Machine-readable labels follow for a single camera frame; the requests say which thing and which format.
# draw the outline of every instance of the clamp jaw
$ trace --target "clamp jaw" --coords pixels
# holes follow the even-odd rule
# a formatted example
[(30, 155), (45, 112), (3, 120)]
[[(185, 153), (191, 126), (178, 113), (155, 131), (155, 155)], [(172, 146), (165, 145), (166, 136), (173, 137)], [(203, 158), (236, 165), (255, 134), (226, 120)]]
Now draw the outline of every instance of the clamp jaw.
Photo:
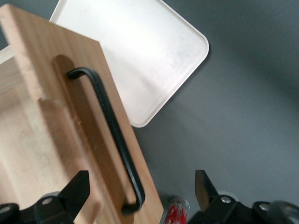
[(88, 171), (79, 171), (57, 196), (45, 196), (19, 210), (15, 203), (0, 205), (0, 224), (73, 224), (90, 194)]
[(219, 195), (204, 170), (195, 173), (195, 195), (201, 211), (188, 224), (293, 224), (299, 207), (283, 201), (255, 202), (248, 208), (230, 196)]

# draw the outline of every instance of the drawer handle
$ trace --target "drawer handle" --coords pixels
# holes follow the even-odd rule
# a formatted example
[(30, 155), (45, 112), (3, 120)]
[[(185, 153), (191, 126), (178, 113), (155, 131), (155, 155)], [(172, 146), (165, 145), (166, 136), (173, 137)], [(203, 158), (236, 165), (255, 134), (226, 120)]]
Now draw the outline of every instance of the drawer handle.
[(89, 77), (136, 195), (136, 203), (125, 204), (122, 207), (121, 211), (123, 214), (129, 214), (138, 211), (142, 207), (142, 204), (145, 200), (144, 189), (142, 187), (140, 178), (136, 171), (125, 139), (121, 133), (120, 126), (113, 112), (102, 80), (95, 70), (84, 67), (71, 70), (66, 75), (69, 79), (77, 79), (83, 75), (87, 75)]

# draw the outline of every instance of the gray surface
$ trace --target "gray surface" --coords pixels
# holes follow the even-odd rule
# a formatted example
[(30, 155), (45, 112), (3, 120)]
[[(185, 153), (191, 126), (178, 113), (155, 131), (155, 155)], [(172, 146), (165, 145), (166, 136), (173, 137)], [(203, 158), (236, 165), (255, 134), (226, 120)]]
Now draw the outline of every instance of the gray surface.
[[(57, 1), (6, 2), (48, 19)], [(299, 2), (165, 2), (210, 43), (202, 65), (146, 127), (134, 129), (165, 205), (178, 195), (190, 215), (199, 209), (196, 169), (247, 206), (298, 205)]]

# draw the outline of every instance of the wooden drawer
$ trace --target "wooden drawer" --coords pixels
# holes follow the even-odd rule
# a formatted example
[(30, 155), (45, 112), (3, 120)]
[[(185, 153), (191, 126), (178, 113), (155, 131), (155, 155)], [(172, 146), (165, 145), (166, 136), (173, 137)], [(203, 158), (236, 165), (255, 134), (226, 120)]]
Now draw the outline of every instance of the wooden drawer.
[[(163, 208), (99, 43), (10, 5), (0, 22), (10, 45), (0, 52), (0, 204), (24, 209), (88, 170), (75, 222), (158, 224)], [(104, 84), (146, 195), (134, 214), (121, 212), (136, 197), (92, 85), (65, 76), (75, 67)]]

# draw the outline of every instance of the white tray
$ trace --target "white tray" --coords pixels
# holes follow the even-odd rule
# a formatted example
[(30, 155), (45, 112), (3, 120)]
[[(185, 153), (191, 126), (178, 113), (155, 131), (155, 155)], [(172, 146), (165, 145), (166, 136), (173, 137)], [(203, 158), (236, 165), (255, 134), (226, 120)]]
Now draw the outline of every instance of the white tray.
[(135, 127), (148, 124), (209, 51), (161, 0), (60, 0), (50, 21), (101, 43)]

